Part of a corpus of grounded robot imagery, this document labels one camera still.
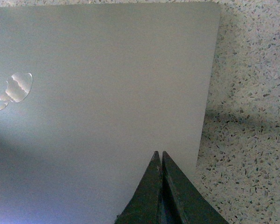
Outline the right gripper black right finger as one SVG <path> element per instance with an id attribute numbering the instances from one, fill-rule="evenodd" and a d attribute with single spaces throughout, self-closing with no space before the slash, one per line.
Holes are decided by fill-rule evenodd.
<path id="1" fill-rule="evenodd" d="M 170 155 L 162 153 L 165 204 L 176 224 L 228 223 L 199 193 Z"/>

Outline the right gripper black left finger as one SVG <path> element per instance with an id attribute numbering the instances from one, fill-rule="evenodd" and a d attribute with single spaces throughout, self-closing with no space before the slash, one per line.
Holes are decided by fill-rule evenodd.
<path id="1" fill-rule="evenodd" d="M 162 171 L 159 152 L 155 151 L 145 173 L 116 224 L 159 224 L 161 222 Z"/>

